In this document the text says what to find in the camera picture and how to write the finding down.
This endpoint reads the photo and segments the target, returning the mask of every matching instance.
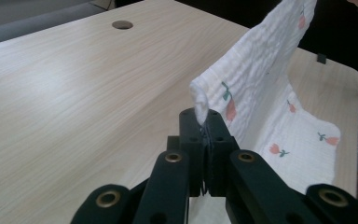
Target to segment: pink flower print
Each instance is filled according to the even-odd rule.
[[[301,30],[302,28],[304,28],[305,23],[306,23],[306,19],[305,19],[305,16],[304,16],[304,7],[303,7],[303,9],[301,10],[300,19],[298,21],[298,29]]]
[[[272,146],[269,148],[269,152],[272,154],[280,154],[279,157],[283,157],[286,154],[289,154],[290,152],[286,152],[285,150],[282,149],[282,151],[279,150],[279,146],[276,145],[275,143],[272,144]]]
[[[321,133],[318,133],[319,134],[319,141],[325,141],[326,143],[330,144],[331,146],[336,146],[338,145],[338,142],[339,142],[339,138],[337,137],[326,137],[325,134],[321,134]]]
[[[226,119],[229,121],[232,121],[232,120],[234,120],[235,116],[237,116],[235,102],[234,102],[234,99],[232,98],[231,92],[229,91],[228,85],[225,82],[222,82],[222,85],[224,87],[226,87],[226,91],[223,94],[223,99],[226,101],[228,99],[228,96],[230,97],[230,100],[227,105],[227,110],[226,110]]]
[[[287,104],[289,104],[289,109],[290,109],[290,112],[292,113],[296,113],[296,107],[292,104],[290,104],[289,101],[287,101]]]

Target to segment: black bracket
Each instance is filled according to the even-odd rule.
[[[358,223],[358,201],[334,186],[290,189],[257,153],[240,150],[219,113],[197,123],[194,109],[179,115],[180,135],[150,178],[134,189],[106,185],[94,190],[75,213],[83,223],[187,223],[188,199],[209,192],[226,197],[232,223]]]

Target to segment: white towel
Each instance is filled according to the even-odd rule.
[[[339,129],[305,111],[287,64],[308,29],[316,0],[282,0],[190,84],[198,122],[221,113],[243,149],[259,153],[289,187],[334,180]]]

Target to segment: wooden table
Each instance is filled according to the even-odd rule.
[[[69,223],[94,189],[148,178],[192,106],[189,82],[246,31],[146,0],[0,43],[0,223]],[[298,49],[290,79],[303,106],[341,130],[335,184],[354,195],[358,74],[315,61]]]

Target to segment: screw hole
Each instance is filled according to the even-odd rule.
[[[118,30],[128,30],[132,28],[133,24],[130,21],[114,21],[112,26]]]
[[[302,224],[304,220],[302,217],[296,213],[289,213],[286,215],[286,221],[290,224]]]
[[[252,162],[255,160],[255,157],[247,152],[242,152],[238,155],[238,159],[240,159],[240,161]]]
[[[168,162],[177,162],[182,160],[182,156],[177,153],[171,153],[165,156],[165,160]]]
[[[115,190],[108,190],[97,198],[97,205],[101,208],[111,207],[120,201],[120,193]]]
[[[167,223],[167,217],[163,213],[156,213],[150,218],[151,224],[165,224]]]
[[[332,189],[320,189],[319,197],[321,197],[326,203],[336,207],[345,207],[349,204],[348,200],[342,194]]]

